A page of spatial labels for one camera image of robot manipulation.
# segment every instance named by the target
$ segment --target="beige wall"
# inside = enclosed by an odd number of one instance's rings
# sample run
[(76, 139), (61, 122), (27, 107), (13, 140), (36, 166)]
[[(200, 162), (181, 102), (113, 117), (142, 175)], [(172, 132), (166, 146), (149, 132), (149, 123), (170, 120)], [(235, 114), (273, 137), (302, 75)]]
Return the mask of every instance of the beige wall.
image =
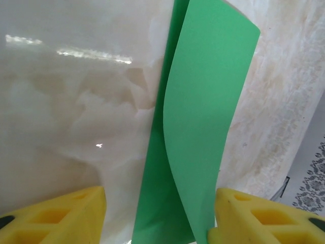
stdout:
[[(230, 2), (261, 37), (217, 185), (270, 197), (324, 89), (325, 3)], [(1, 3), (0, 212), (103, 184), (103, 243), (129, 241), (172, 6)]]

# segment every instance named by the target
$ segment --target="marble surface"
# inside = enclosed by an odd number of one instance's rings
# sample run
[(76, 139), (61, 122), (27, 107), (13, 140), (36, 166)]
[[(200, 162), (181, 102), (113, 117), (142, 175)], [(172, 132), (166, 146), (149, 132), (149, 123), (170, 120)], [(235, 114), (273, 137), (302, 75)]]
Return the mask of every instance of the marble surface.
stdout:
[[(217, 186), (270, 197), (324, 90), (325, 2), (230, 3), (261, 37)], [(172, 7), (1, 1), (0, 213), (100, 184), (102, 243), (130, 243)]]

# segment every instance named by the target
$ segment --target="dark floral pattern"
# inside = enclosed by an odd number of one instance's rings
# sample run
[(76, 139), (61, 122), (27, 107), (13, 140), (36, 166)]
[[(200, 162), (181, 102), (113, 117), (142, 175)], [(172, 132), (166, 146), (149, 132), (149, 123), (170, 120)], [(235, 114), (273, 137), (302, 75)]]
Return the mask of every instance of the dark floral pattern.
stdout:
[(325, 141), (318, 149), (315, 160), (310, 164), (311, 169), (307, 171), (309, 176), (304, 177), (304, 185), (299, 188), (296, 201), (292, 203), (298, 209), (314, 213), (323, 211), (325, 205)]

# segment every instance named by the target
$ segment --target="green plastic sheet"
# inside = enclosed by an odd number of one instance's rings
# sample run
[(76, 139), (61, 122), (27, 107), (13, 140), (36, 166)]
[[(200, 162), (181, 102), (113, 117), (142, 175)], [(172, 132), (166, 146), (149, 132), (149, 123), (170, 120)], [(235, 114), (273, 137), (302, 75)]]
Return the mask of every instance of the green plastic sheet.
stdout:
[(258, 37), (220, 0), (175, 1), (133, 244), (207, 243), (225, 140)]

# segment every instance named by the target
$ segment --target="curved green sheet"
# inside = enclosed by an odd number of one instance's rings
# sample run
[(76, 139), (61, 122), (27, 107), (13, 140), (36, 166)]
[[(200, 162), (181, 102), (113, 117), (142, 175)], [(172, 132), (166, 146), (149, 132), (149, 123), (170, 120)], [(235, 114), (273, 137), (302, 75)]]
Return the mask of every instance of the curved green sheet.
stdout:
[(215, 184), (225, 140), (259, 37), (219, 0), (190, 0), (164, 101), (173, 178), (198, 244), (214, 226)]

